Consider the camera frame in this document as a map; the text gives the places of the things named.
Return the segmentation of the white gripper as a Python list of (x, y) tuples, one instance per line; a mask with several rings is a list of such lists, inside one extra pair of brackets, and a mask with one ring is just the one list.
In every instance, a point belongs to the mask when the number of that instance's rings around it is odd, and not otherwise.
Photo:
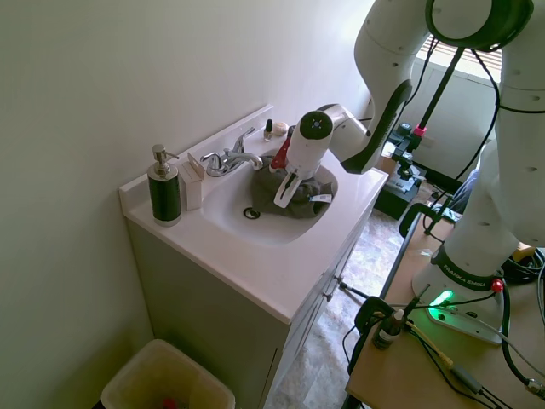
[(285, 209), (293, 199), (302, 181), (303, 179), (297, 173), (288, 172), (278, 187), (273, 203), (277, 207)]

